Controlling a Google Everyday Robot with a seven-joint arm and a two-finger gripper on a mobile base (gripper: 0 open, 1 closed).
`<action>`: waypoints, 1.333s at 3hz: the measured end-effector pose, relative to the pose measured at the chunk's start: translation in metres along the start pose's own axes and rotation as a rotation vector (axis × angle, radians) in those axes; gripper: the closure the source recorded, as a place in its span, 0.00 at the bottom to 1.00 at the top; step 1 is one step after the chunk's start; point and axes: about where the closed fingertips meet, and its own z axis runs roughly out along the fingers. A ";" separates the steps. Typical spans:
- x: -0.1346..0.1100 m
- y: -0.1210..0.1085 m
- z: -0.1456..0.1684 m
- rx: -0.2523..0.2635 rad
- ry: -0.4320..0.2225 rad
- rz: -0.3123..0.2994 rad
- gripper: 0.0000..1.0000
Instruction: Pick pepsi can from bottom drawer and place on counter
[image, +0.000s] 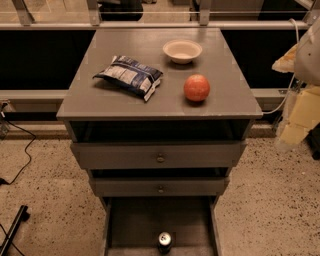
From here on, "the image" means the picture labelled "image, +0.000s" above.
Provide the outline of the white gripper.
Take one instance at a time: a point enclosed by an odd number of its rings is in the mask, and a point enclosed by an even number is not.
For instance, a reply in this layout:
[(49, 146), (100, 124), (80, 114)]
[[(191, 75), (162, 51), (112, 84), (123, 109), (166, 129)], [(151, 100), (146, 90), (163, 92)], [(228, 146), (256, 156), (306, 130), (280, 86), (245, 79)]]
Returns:
[(320, 19), (301, 37), (298, 47), (292, 46), (272, 69), (294, 72), (297, 79), (313, 84), (299, 93), (289, 92), (275, 141), (276, 148), (285, 152), (298, 146), (320, 123)]

